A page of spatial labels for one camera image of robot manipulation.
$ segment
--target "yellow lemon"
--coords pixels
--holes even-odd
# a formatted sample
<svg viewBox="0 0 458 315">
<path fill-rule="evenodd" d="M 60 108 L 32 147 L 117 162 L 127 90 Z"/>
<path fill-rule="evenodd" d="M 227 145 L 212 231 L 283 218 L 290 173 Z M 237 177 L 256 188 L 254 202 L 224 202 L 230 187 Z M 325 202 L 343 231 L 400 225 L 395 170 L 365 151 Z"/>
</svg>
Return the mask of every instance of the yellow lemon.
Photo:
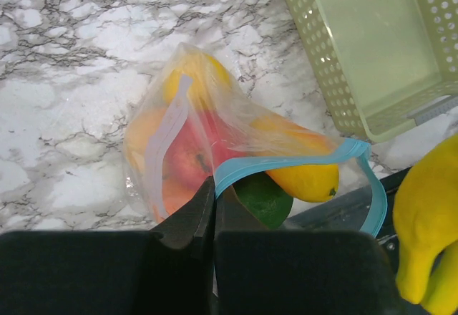
<svg viewBox="0 0 458 315">
<path fill-rule="evenodd" d="M 170 104 L 177 94 L 181 76 L 193 79 L 187 98 L 197 110 L 211 110 L 215 107 L 213 97 L 216 92 L 230 91 L 232 77 L 230 73 L 209 54 L 192 52 L 186 54 L 176 68 L 172 70 L 163 85 L 164 101 Z"/>
<path fill-rule="evenodd" d="M 266 133 L 287 137 L 277 140 L 279 150 L 325 155 L 335 148 L 326 136 L 307 130 L 280 115 L 271 113 L 251 123 L 260 137 Z M 272 150 L 255 152 L 258 156 L 277 155 Z M 338 190 L 338 165 L 302 165 L 267 170 L 266 173 L 290 196 L 305 202 L 326 202 Z"/>
</svg>

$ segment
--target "green plastic basket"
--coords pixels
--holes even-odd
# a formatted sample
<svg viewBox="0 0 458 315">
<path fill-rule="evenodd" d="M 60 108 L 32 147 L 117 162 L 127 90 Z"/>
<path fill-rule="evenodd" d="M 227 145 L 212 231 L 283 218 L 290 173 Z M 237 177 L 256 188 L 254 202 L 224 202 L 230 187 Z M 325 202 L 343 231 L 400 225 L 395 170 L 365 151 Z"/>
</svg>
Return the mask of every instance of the green plastic basket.
<svg viewBox="0 0 458 315">
<path fill-rule="evenodd" d="M 458 105 L 458 0 L 286 0 L 341 132 L 388 140 Z"/>
</svg>

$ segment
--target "apple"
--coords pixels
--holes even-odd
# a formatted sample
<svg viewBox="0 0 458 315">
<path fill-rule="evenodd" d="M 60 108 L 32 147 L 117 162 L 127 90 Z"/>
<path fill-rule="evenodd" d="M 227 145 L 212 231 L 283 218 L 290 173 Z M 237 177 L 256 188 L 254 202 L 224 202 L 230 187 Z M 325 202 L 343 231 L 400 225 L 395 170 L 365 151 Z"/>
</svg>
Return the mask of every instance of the apple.
<svg viewBox="0 0 458 315">
<path fill-rule="evenodd" d="M 241 144 L 243 136 L 219 118 L 216 112 L 200 112 L 198 120 L 205 137 L 200 134 L 198 124 L 188 118 L 167 151 L 171 172 L 193 191 L 197 191 L 221 163 L 246 156 L 244 152 L 230 149 Z"/>
</svg>

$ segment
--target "countertop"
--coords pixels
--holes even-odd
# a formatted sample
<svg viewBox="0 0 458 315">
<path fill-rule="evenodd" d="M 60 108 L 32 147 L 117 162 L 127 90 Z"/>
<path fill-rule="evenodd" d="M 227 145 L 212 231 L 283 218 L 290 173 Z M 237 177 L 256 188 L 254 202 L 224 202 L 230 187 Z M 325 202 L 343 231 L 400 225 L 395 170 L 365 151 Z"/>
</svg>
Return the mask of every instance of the countertop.
<svg viewBox="0 0 458 315">
<path fill-rule="evenodd" d="M 0 231 L 141 229 L 122 174 L 135 105 L 179 42 L 254 101 L 339 135 L 284 0 L 0 0 Z M 458 108 L 373 146 L 380 178 L 458 130 Z"/>
</svg>

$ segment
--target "plastic bag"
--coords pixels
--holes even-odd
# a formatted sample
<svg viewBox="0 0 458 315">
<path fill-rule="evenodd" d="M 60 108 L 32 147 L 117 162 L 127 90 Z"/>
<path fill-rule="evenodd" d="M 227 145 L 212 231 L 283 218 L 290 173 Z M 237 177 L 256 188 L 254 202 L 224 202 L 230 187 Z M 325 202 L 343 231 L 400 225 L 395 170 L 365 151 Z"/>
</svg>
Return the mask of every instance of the plastic bag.
<svg viewBox="0 0 458 315">
<path fill-rule="evenodd" d="M 218 197 L 262 171 L 303 202 L 365 190 L 372 198 L 361 224 L 367 233 L 375 235 L 386 214 L 386 195 L 367 163 L 368 143 L 326 137 L 255 104 L 219 61 L 187 44 L 178 46 L 138 107 L 123 151 L 130 194 L 140 195 L 157 222 L 210 175 Z"/>
</svg>

